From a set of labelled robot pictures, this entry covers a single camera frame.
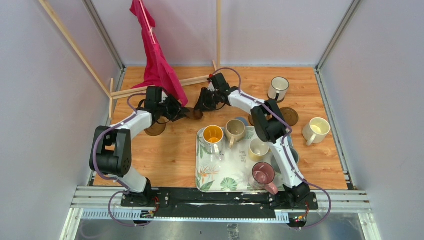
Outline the ringed brown coaster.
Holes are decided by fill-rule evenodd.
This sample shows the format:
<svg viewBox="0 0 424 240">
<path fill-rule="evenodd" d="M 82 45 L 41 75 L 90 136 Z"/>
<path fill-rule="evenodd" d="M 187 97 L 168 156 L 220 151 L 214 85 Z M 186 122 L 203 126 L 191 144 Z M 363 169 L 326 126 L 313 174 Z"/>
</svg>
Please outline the ringed brown coaster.
<svg viewBox="0 0 424 240">
<path fill-rule="evenodd" d="M 201 120 L 204 116 L 203 112 L 199 109 L 194 109 L 193 107 L 187 107 L 187 112 L 185 116 L 190 120 Z"/>
</svg>

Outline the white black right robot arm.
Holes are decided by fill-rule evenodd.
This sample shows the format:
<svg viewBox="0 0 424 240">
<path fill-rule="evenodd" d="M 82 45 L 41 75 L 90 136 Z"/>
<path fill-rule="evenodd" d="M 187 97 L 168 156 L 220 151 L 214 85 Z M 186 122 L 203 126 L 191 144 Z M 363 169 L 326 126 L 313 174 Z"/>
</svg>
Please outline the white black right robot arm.
<svg viewBox="0 0 424 240">
<path fill-rule="evenodd" d="M 283 176 L 283 196 L 292 209 L 303 205 L 311 192 L 310 184 L 299 170 L 290 150 L 289 135 L 292 128 L 285 122 L 277 102 L 263 100 L 242 91 L 241 86 L 231 87 L 222 73 L 211 74 L 209 86 L 203 87 L 195 110 L 211 112 L 219 103 L 238 108 L 252 116 L 258 138 L 266 143 Z"/>
</svg>

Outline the cream white mug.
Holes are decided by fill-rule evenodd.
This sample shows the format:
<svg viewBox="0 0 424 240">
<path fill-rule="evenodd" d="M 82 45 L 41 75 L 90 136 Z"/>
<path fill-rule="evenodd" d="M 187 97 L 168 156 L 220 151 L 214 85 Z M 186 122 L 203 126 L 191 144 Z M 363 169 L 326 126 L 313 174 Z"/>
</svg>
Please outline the cream white mug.
<svg viewBox="0 0 424 240">
<path fill-rule="evenodd" d="M 321 143 L 330 133 L 330 123 L 321 117 L 312 118 L 302 129 L 302 136 L 306 140 L 306 145 Z"/>
</svg>

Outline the amber brown coaster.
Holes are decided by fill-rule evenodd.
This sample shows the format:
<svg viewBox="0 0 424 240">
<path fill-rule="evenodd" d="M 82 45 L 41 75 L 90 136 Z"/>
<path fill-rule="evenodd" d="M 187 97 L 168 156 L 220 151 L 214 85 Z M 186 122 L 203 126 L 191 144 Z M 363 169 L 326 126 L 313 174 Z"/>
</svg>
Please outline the amber brown coaster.
<svg viewBox="0 0 424 240">
<path fill-rule="evenodd" d="M 166 129 L 166 123 L 156 122 L 151 127 L 144 130 L 144 132 L 151 137 L 156 137 L 161 135 Z"/>
</svg>

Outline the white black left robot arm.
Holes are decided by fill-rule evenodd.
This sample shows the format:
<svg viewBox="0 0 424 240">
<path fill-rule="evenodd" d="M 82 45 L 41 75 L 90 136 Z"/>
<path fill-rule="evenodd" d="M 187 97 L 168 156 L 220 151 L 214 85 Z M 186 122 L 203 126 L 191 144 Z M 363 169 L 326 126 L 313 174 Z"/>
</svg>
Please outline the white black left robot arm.
<svg viewBox="0 0 424 240">
<path fill-rule="evenodd" d="M 132 167 L 132 140 L 161 118 L 175 122 L 190 112 L 174 96 L 159 86 L 149 86 L 133 112 L 111 126 L 95 129 L 89 167 L 104 180 L 116 181 L 126 189 L 126 197 L 142 207 L 155 199 L 151 182 Z"/>
</svg>

